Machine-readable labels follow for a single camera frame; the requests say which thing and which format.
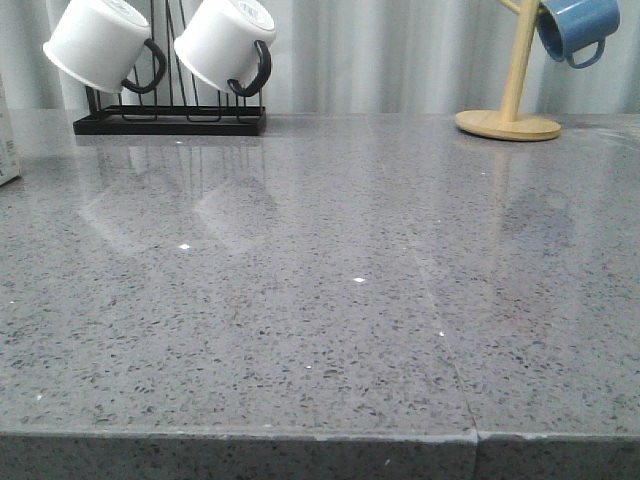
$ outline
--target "curtain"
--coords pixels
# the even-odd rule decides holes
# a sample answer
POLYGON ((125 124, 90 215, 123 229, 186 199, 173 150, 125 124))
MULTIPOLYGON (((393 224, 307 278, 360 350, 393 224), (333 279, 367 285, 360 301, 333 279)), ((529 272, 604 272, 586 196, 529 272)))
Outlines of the curtain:
MULTIPOLYGON (((129 1, 149 15, 149 0, 129 1)), ((153 1, 162 14, 165 0, 153 1)), ((183 2, 187 18, 200 4, 183 2)), ((84 87, 42 53, 67 3, 0 0, 0 73, 11 108, 87 108, 84 87)), ((500 103, 517 19, 496 0, 262 3, 278 28, 264 89, 272 113, 453 113, 500 103)), ((534 38, 523 112, 640 112, 640 2, 618 3, 620 29, 590 68, 554 62, 534 38)))

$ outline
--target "white mug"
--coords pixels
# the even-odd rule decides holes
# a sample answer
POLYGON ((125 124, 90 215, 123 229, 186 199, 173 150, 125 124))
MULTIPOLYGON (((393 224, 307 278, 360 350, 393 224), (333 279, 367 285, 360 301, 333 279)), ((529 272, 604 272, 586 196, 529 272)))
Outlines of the white mug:
POLYGON ((204 0, 173 47, 203 82, 251 97, 271 75, 275 37, 273 18, 256 0, 204 0))
POLYGON ((166 71, 162 50, 151 39, 147 19, 123 0, 71 0, 42 49, 58 68, 85 85, 105 93, 152 91, 166 71), (158 70, 146 86, 127 80, 147 46, 158 70))

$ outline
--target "countertop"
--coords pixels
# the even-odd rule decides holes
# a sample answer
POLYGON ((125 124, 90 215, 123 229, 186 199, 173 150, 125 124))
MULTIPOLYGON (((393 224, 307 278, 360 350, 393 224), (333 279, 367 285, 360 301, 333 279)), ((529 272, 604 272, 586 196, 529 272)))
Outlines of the countertop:
POLYGON ((636 478, 640 116, 511 143, 447 115, 257 138, 75 137, 74 115, 13 112, 5 436, 453 442, 455 478, 542 439, 636 478))

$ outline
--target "blue mug handle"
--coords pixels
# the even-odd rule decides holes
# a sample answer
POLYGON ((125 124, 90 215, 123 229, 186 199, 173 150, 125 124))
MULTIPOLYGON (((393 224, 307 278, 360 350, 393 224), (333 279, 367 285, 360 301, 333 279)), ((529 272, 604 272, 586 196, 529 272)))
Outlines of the blue mug handle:
POLYGON ((604 53, 604 43, 605 43, 605 39, 603 38, 602 40, 600 40, 598 42, 598 49, 596 50, 596 53, 593 55, 593 57, 591 57, 586 62, 576 63, 573 60, 573 54, 567 56, 567 62, 569 62, 569 65, 571 65, 573 68, 578 68, 578 69, 587 68, 587 67, 593 65, 598 60, 600 60, 600 57, 602 57, 602 54, 604 53))

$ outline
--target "mug handle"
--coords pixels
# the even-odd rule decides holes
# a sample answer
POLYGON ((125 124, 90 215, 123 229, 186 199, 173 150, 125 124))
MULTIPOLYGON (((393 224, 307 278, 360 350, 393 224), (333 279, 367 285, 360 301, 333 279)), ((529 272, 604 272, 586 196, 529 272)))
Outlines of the mug handle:
POLYGON ((122 81, 123 87, 139 95, 142 95, 144 93, 149 93, 153 89, 155 89, 160 83, 160 81, 162 80, 162 77, 164 77, 165 72, 167 71, 167 58, 164 56, 164 53, 162 53, 162 50, 156 44, 156 42, 154 42, 151 38, 147 38, 144 41, 144 44, 149 50, 151 50, 151 53, 153 54, 153 56, 158 60, 158 71, 154 75, 153 80, 149 85, 145 87, 135 84, 127 78, 125 78, 122 81))
POLYGON ((587 68, 593 65, 598 60, 600 60, 600 57, 602 57, 602 54, 604 53, 604 42, 605 42, 604 38, 598 42, 598 49, 596 50, 596 53, 593 55, 593 57, 591 57, 591 59, 587 60, 586 62, 576 64, 576 62, 573 59, 573 54, 567 57, 567 62, 569 62, 569 65, 571 65, 573 68, 577 68, 577 69, 587 68))
POLYGON ((264 84, 267 83, 267 80, 269 80, 271 76, 271 53, 269 52, 269 47, 262 40, 256 40, 253 44, 258 51, 259 58, 258 75, 256 78, 245 88, 243 88, 236 79, 232 78, 227 81, 231 90, 240 97, 253 97, 264 87, 264 84))

